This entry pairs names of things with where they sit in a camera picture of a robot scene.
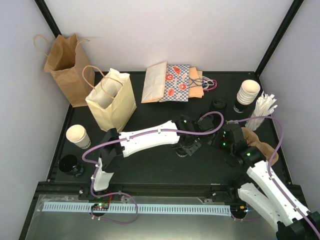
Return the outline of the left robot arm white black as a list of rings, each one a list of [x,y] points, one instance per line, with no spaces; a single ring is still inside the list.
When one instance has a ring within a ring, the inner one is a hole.
[[[123,165],[123,158],[161,145],[190,148],[197,135],[185,134],[185,132],[200,132],[198,123],[185,115],[154,127],[132,132],[116,133],[114,130],[109,130],[105,136],[106,141],[119,140],[120,142],[103,146],[100,149],[98,170],[92,177],[94,183],[89,193],[97,200],[107,195],[111,178]]]

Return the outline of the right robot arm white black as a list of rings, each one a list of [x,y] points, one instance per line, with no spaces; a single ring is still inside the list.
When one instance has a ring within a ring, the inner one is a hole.
[[[273,228],[278,240],[318,240],[320,214],[311,212],[282,183],[272,169],[277,151],[247,127],[237,123],[224,125],[213,146],[224,153],[232,167],[246,167],[251,182],[239,180],[228,187],[228,198],[253,207]]]

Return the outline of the cream paper bag with handles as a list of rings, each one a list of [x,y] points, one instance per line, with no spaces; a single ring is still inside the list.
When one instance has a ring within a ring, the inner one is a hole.
[[[110,68],[92,87],[85,101],[103,131],[115,128],[121,132],[137,108],[130,74]]]

